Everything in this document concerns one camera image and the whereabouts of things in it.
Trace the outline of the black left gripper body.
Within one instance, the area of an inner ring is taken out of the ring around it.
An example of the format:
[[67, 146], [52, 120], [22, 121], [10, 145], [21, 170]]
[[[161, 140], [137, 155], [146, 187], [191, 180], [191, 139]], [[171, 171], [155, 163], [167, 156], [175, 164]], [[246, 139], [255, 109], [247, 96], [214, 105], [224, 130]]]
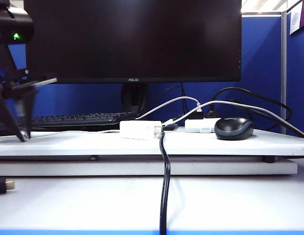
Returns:
[[5, 76], [0, 75], [0, 97], [13, 98], [21, 93], [32, 91], [38, 86], [57, 82], [55, 73], [45, 73], [39, 76], [30, 76], [28, 70], [13, 70]]

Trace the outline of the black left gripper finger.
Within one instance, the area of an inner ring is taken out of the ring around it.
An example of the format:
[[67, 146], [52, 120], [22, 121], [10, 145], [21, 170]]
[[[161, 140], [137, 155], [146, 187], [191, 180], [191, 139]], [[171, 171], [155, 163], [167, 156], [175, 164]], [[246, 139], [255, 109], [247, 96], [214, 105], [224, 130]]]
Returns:
[[11, 110], [0, 95], [0, 121], [6, 129], [0, 129], [0, 136], [17, 136], [21, 142], [26, 142], [24, 135], [20, 132], [18, 124]]
[[19, 116], [21, 119], [22, 128], [25, 131], [27, 138], [31, 138], [31, 117], [37, 90], [25, 90], [19, 95]]

